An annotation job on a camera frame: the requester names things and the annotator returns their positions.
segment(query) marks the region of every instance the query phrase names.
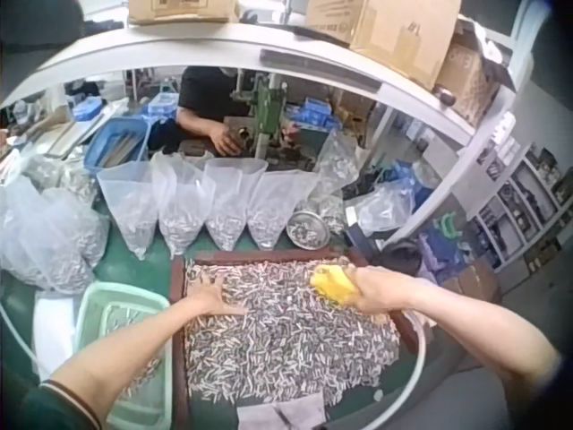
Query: green work table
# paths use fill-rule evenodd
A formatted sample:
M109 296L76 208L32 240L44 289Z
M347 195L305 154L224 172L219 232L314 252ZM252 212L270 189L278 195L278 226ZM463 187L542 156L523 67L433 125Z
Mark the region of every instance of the green work table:
M102 213L107 213L104 204L96 205ZM283 236L278 242L277 249L293 248L290 240ZM255 243L250 235L245 231L241 236L236 248L239 251L251 251L256 249ZM187 250L185 256L193 258L199 251L216 251L214 243L206 231L202 231ZM171 261L169 252L163 237L157 231L153 244L146 254L144 261L139 261L126 247L124 240L116 226L110 230L107 250L104 258L94 270L96 277L102 281L119 282L134 285L156 292L164 297L168 297L171 275ZM13 321L16 330L23 339L31 343L32 317L34 310L34 295L36 289L25 285L15 279L12 275L2 272L2 282L5 286L2 303L7 313ZM2 331L2 417L6 428L13 428L14 416L18 410L23 396L26 392L38 384L38 376L33 372L29 358L24 354L20 346L16 343L12 334L4 326ZM433 361L443 348L430 348L428 361ZM400 351L400 359L387 369L382 376L381 388L384 393L391 393L403 386L414 366L415 357L405 351ZM364 408L373 411L377 405L374 403L374 388L357 387L345 393L344 399L333 408L327 408L329 421L338 420L342 417L355 417ZM194 397L192 399L191 420L192 428L196 429L231 429L236 428L237 416L235 406L220 402L215 405L208 401L203 401Z

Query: green machine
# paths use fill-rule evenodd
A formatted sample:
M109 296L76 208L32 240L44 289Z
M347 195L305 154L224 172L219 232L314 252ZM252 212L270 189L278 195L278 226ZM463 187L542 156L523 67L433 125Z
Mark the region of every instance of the green machine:
M257 73L253 90L243 91L243 71L239 70L233 99L249 103L254 112L255 158L265 159L269 143L278 140L280 119L287 100L287 85L276 73Z

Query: hand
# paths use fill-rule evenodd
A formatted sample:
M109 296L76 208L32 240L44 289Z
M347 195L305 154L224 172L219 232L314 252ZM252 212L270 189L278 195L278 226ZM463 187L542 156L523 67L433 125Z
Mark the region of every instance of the hand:
M382 314L395 309L407 308L414 278L397 271L376 267L346 269L347 277L360 290L351 297L349 304L364 314Z
M222 123L214 123L209 138L221 155L239 155L241 153L241 143L235 139L229 127Z
M228 305L223 301L222 288L222 278L215 279L215 282L201 278L189 287L185 300L196 306L201 315L245 315L247 310L243 307Z
M300 135L301 128L290 121L285 127L282 128L281 146L286 148L293 148L298 144L298 136Z

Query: person's left hand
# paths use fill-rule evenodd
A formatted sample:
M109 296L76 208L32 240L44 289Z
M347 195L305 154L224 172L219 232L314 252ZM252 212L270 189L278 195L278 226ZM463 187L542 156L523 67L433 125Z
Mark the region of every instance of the person's left hand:
M281 129L281 146L284 148L294 148L298 144L298 136L301 133L301 128L290 121L286 126Z
M223 279L215 282L201 278L189 287L186 300L198 307L201 315L245 315L247 310L241 306L232 306L223 301Z

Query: metal bowl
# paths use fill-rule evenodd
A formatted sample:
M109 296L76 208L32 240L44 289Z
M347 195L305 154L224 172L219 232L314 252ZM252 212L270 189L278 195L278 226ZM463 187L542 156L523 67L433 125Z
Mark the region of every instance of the metal bowl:
M329 244L330 232L326 223L316 213L298 211L286 224L286 234L299 248L313 251Z

